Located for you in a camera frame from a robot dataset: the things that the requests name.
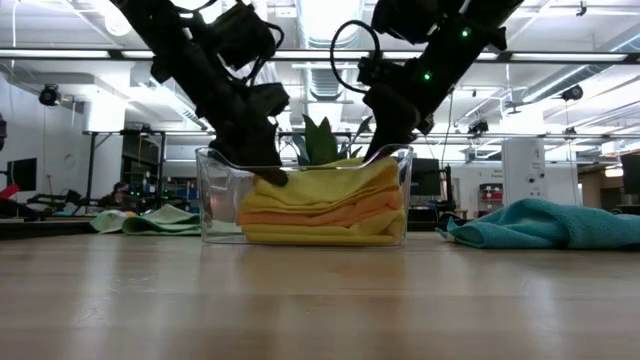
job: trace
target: computer monitor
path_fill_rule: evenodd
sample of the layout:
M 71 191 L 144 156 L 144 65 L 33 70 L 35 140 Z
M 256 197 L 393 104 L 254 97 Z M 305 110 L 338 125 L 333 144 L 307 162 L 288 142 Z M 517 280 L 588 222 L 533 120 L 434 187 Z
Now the computer monitor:
M 442 196 L 440 162 L 437 159 L 413 159 L 411 195 Z
M 7 162 L 7 185 L 16 184 L 20 191 L 36 191 L 38 159 Z
M 640 194 L 640 155 L 623 155 L 622 162 L 622 186 L 627 195 Z

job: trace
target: desk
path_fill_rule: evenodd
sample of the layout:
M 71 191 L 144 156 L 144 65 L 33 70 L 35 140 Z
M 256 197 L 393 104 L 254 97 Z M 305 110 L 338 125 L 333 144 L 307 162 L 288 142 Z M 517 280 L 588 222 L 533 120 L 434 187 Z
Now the desk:
M 636 359 L 637 254 L 0 242 L 5 359 Z

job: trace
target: stack of folded towels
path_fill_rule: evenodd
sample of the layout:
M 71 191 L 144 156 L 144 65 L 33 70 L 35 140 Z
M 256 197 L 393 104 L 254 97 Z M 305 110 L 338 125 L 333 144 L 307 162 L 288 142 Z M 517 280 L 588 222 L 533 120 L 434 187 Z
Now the stack of folded towels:
M 329 167 L 357 167 L 347 159 Z M 260 243 L 392 245 L 405 232 L 398 163 L 384 158 L 359 169 L 289 174 L 284 187 L 255 177 L 238 213 L 247 240 Z

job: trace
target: person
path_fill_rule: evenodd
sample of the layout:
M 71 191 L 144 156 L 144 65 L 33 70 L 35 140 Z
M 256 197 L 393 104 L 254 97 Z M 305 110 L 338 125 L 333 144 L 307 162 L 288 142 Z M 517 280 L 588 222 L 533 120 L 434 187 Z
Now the person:
M 113 191 L 101 198 L 98 201 L 98 206 L 105 208 L 118 208 L 122 211 L 128 211 L 135 208 L 135 203 L 132 203 L 130 197 L 127 195 L 129 192 L 129 185 L 123 182 L 117 182 L 113 185 Z

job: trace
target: transparent container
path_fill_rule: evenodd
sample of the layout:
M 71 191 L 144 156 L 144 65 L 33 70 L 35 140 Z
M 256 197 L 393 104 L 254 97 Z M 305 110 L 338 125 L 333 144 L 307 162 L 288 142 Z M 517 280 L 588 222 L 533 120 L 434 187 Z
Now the transparent container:
M 204 243 L 390 246 L 407 233 L 413 148 L 388 145 L 371 160 L 248 168 L 196 150 Z M 254 172 L 283 170 L 284 187 Z

